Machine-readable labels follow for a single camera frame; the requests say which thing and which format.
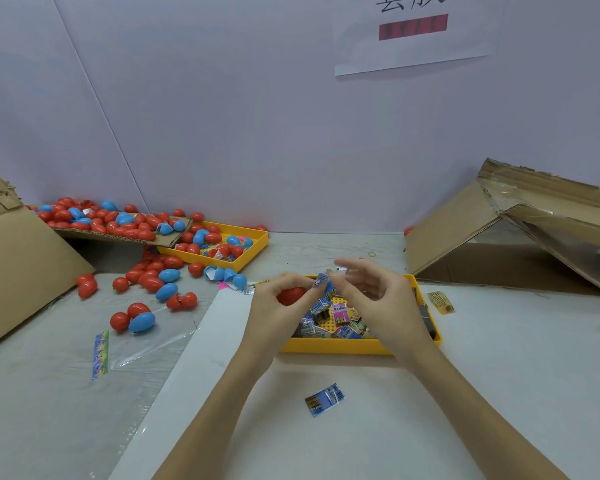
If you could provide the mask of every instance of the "left hand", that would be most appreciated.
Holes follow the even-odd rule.
[[[313,279],[296,273],[280,273],[270,282],[256,286],[251,311],[238,352],[255,359],[261,373],[287,343],[302,317],[324,294],[326,283],[311,288]],[[293,305],[284,306],[277,296],[282,290],[302,287],[308,291]]]

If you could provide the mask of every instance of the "forearm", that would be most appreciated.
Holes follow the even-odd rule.
[[[220,478],[224,452],[261,368],[239,351],[153,480]]]
[[[567,479],[491,407],[442,352],[432,351],[413,371],[486,478]]]

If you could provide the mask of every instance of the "hand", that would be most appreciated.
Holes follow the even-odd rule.
[[[334,263],[349,270],[331,277],[336,290],[360,312],[371,334],[408,369],[437,350],[405,277],[368,259],[343,258]]]
[[[270,282],[256,286],[239,351],[256,359],[261,373],[269,368],[273,357],[291,338],[302,317],[324,294],[326,283],[316,288],[311,288],[312,284],[313,280],[306,276],[281,273]],[[277,298],[280,291],[295,287],[308,291],[293,305],[281,305]]]

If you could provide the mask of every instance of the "red label strip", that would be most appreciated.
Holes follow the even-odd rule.
[[[446,32],[449,15],[427,16],[401,22],[383,23],[380,25],[380,40],[411,37],[412,35]]]

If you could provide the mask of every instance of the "paper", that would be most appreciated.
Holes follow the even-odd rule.
[[[496,51],[505,0],[333,0],[335,74]]]

